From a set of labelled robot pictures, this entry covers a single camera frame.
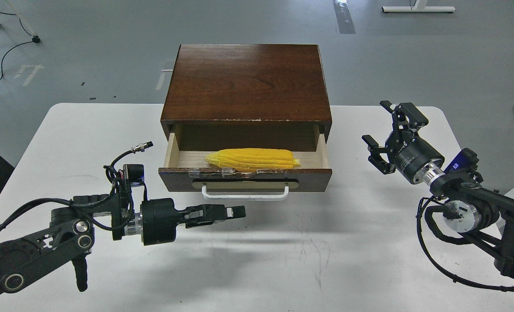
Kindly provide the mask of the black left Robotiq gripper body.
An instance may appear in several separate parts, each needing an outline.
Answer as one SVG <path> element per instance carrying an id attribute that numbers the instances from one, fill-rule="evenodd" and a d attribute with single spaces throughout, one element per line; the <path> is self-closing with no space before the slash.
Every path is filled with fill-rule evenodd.
<path id="1" fill-rule="evenodd" d="M 176 227 L 185 222 L 187 211 L 175 209 L 171 198 L 144 200 L 141 204 L 144 246 L 174 242 Z"/>

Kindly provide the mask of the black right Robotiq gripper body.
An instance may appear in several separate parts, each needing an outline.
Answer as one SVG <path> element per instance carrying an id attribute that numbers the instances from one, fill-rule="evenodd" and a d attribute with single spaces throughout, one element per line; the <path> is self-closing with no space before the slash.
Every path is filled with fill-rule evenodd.
<path id="1" fill-rule="evenodd" d="M 418 172 L 429 162 L 441 166 L 445 158 L 417 132 L 392 132 L 386 141 L 388 160 L 411 184 L 422 179 Z"/>

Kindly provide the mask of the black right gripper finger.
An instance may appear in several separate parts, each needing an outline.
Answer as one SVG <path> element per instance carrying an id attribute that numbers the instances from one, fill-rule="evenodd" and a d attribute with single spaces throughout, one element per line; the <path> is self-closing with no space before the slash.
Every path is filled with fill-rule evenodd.
<path id="1" fill-rule="evenodd" d="M 392 132 L 386 143 L 410 143 L 418 138 L 418 131 L 429 124 L 429 120 L 410 102 L 394 105 L 380 101 L 380 105 L 392 116 Z"/>
<path id="2" fill-rule="evenodd" d="M 387 162 L 380 156 L 380 154 L 389 154 L 389 149 L 385 146 L 379 146 L 378 142 L 370 135 L 364 135 L 361 137 L 362 140 L 367 144 L 370 156 L 368 160 L 373 164 L 382 174 L 392 174 L 396 168 L 393 163 Z"/>

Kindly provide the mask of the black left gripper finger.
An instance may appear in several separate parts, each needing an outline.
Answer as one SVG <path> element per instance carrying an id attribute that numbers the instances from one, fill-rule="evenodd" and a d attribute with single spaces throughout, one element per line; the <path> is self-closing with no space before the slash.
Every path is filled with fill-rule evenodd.
<path id="1" fill-rule="evenodd" d="M 207 226 L 218 222 L 227 221 L 230 218 L 207 218 L 207 217 L 197 217 L 197 218 L 189 218 L 186 219 L 184 224 L 185 228 L 195 228 L 201 226 Z"/>
<path id="2" fill-rule="evenodd" d="M 187 207 L 184 219 L 235 219 L 246 216 L 245 206 L 197 205 Z"/>

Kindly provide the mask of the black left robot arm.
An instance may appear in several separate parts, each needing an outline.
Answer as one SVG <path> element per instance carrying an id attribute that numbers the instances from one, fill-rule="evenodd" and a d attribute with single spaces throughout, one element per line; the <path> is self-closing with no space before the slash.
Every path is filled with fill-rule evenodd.
<path id="1" fill-rule="evenodd" d="M 3 221 L 0 232 L 32 208 L 45 203 L 60 204 L 51 211 L 47 229 L 0 243 L 0 294 L 19 292 L 68 262 L 74 265 L 77 287 L 84 292 L 88 288 L 86 257 L 95 243 L 95 227 L 110 231 L 115 241 L 139 234 L 148 246 L 175 241 L 176 227 L 180 224 L 193 228 L 245 217 L 244 206 L 200 204 L 178 211 L 171 198 L 149 200 L 146 193 L 140 211 L 136 212 L 132 188 L 145 186 L 144 166 L 126 164 L 117 170 L 115 164 L 124 156 L 152 146 L 152 142 L 138 144 L 105 166 L 110 193 L 76 196 L 70 200 L 31 200 Z"/>

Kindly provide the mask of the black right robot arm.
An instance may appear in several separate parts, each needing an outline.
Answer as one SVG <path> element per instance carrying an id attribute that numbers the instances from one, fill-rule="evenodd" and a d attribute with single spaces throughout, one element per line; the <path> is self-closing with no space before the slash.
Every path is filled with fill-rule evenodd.
<path id="1" fill-rule="evenodd" d="M 442 169 L 444 157 L 419 135 L 429 120 L 412 103 L 380 105 L 392 117 L 392 132 L 380 146 L 370 135 L 369 162 L 382 174 L 400 172 L 406 180 L 429 186 L 431 197 L 422 198 L 416 214 L 419 244 L 434 267 L 453 282 L 480 289 L 514 292 L 514 286 L 488 286 L 461 278 L 439 265 L 422 237 L 422 221 L 440 241 L 472 244 L 493 257 L 503 276 L 514 279 L 514 199 L 481 186 L 477 154 L 464 148 Z"/>

